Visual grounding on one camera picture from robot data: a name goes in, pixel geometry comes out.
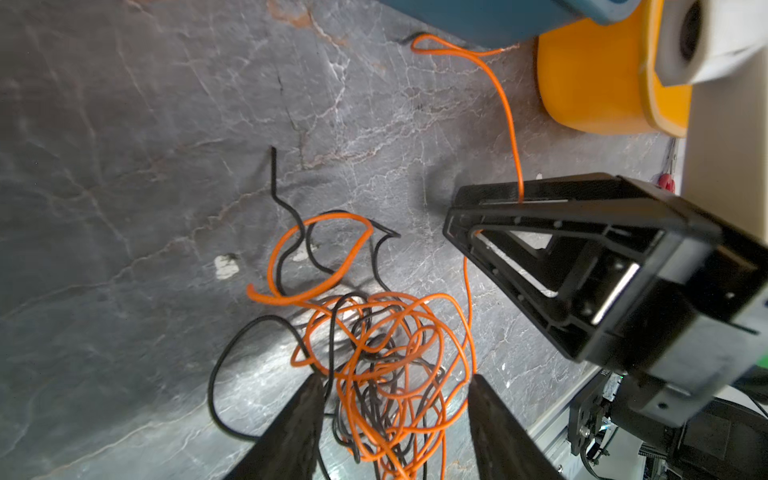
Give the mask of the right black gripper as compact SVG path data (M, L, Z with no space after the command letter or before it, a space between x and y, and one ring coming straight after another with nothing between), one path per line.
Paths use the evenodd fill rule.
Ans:
M594 203L534 249L460 227L458 248L568 359L630 376L631 407L679 426L767 349L767 244L687 203Z

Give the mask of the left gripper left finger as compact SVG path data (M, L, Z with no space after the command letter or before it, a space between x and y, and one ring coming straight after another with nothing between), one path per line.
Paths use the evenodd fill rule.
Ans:
M311 479L319 457L323 378L310 375L225 479Z

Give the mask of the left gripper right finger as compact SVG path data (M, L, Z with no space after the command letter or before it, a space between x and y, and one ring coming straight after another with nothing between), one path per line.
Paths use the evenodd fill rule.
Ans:
M473 376L467 400L481 480L562 479L482 375Z

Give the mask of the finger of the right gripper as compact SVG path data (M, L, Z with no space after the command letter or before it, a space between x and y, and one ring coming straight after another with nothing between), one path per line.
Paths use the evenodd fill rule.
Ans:
M720 226L711 216L682 198L648 182L607 173L535 180L518 197L516 183L467 185L459 188L446 216L443 233L466 240L472 227L519 226L525 231L578 231L607 226L680 232L718 239Z

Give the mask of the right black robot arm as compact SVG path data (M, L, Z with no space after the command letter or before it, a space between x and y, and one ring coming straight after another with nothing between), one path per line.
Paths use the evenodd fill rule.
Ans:
M687 479L763 479L767 420L719 398L767 390L767 247L650 183L605 173L460 188L445 237L567 359L618 373L571 415L582 454L602 414Z

